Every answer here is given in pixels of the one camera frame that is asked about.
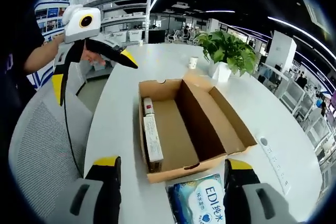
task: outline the black sleeve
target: black sleeve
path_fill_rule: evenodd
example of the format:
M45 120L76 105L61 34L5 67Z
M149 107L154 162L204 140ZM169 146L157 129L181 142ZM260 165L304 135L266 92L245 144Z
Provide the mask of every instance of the black sleeve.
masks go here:
M31 52L42 46L43 42L44 37L37 25L35 12L31 9L16 26L12 51L14 67L22 71Z

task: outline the white cup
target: white cup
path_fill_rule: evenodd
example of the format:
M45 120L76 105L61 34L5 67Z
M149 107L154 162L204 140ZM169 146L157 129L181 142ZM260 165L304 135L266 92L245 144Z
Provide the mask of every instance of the white cup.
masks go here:
M198 57L190 57L188 68L189 69L195 69L197 65Z

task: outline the edi water package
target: edi water package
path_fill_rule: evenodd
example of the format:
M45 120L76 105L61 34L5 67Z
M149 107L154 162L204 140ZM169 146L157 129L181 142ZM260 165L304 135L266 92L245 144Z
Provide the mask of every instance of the edi water package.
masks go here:
M175 184L167 189L176 223L225 223L220 175Z

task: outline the floor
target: floor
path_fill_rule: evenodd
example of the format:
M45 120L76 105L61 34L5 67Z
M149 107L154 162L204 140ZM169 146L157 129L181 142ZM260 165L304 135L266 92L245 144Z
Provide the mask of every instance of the floor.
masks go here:
M79 91L78 98L94 113L108 78L89 80Z

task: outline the white round table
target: white round table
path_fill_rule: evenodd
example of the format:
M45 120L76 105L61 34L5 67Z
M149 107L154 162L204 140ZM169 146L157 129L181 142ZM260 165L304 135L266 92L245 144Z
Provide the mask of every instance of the white round table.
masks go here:
M116 65L101 94L93 117L85 157L86 175L93 162L119 155L122 162L120 223L174 223L166 183L149 184L139 141L138 84L144 80L182 78L190 56L199 56L198 68L206 70L202 48L178 44L130 46L139 69ZM237 111L252 135L264 136L272 144L290 182L285 198L298 220L309 218L315 209L322 178L312 144L281 102L248 74L231 76L217 88ZM282 194L275 170L260 145L233 158L248 162L262 183ZM216 167L191 178L221 172Z

